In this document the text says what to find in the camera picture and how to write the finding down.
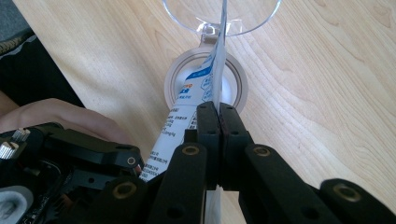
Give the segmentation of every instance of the light wood surface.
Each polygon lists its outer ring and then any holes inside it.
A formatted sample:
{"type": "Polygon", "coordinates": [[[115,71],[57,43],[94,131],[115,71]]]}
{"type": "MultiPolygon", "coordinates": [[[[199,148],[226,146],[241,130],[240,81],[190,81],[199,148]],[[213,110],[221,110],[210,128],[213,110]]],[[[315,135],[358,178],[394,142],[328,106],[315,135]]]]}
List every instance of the light wood surface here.
{"type": "MultiPolygon", "coordinates": [[[[199,38],[160,0],[14,0],[85,106],[116,120],[147,158],[168,115],[163,83],[199,38]]],[[[396,213],[396,2],[284,1],[260,29],[227,38],[247,72],[241,113],[314,187],[341,177],[396,213]]],[[[235,193],[223,222],[241,223],[235,193]]]]}

